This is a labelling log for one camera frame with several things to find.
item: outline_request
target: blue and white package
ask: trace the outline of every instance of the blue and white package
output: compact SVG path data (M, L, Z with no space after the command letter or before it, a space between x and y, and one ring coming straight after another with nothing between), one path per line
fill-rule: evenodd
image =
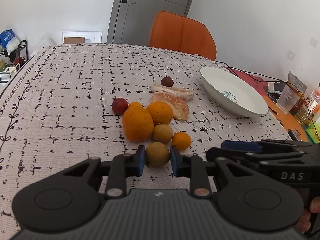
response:
M4 47L10 55L19 46L19 39L14 35L12 29L6 30L0 34L0 44Z

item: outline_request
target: white oval bowl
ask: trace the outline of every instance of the white oval bowl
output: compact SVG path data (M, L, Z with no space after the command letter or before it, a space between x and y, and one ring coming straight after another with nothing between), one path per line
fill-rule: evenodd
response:
M227 111L244 117L268 113L263 97L241 78L215 67L200 68L200 75L211 98Z

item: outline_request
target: brown cardboard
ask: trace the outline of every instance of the brown cardboard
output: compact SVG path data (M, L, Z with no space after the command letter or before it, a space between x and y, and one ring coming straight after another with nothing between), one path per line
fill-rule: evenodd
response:
M63 44L79 44L84 43L84 38L82 37L65 37L63 39Z

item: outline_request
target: door frame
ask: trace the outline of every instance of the door frame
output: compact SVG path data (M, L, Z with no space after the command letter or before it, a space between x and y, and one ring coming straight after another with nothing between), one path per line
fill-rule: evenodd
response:
M192 0L188 1L186 10L184 12L184 16L187 17L190 6L191 6ZM113 1L113 6L111 10L111 17L110 17L110 22L109 22L109 29L108 29L108 36L107 36L107 43L113 43L113 37L115 35L115 29L116 29L116 22L118 18L118 12L120 8L120 3L121 0L114 0Z

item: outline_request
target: black cable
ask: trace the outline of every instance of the black cable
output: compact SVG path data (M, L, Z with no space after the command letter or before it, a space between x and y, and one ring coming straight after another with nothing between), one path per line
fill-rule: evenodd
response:
M269 76L266 76L266 75L263 75L263 74L259 74L259 73L255 73L255 72L250 72L250 71L242 70L242 69L235 68L235 67L230 67L227 63L222 62L222 61L216 61L216 62L227 65L227 66L228 66L228 67L227 67L227 70L231 69L232 71L230 71L230 70L229 70L229 71L230 71L233 75L235 75L235 76L237 76L237 77L239 77L239 76L235 73L234 69L236 69L236 70L238 70L238 71L241 71L241 72L243 72L243 73L246 73L249 77L251 77L252 79L254 79L254 80L257 81L257 82L262 82L262 83L267 82L267 83L269 83L269 82L274 82L274 81L261 81L261 80L258 80L258 79L256 79L256 78L254 78L254 77L253 77L252 75L250 75L250 74L260 75L260 76L267 77L267 78L270 78L270 79L278 80L278 81L280 81L280 82L282 82L282 83L285 83L285 84L286 84L288 87L290 87L294 92L296 92L296 93L301 93L301 92L299 91L299 89L298 89L294 84L292 84L292 83L290 83L290 82L285 82L285 81L282 81L281 79L278 79L278 78L269 77ZM305 99L305 97L304 97L304 95L303 95L302 93L301 93L301 95L302 95L303 102L305 103L305 102L306 102L306 99ZM307 104L305 104L305 106L307 107L310 120L311 120L311 122L312 122L312 124L313 124L313 127L315 128L316 135L317 135L317 138L318 138L318 140L319 140L319 143L317 143L317 144L320 144L320 137L319 137L319 135L318 135L318 131L317 131L317 128L316 128L316 126L315 126L315 123L314 123L314 121L313 121L313 119L312 119L312 117L311 117L309 107L308 107Z

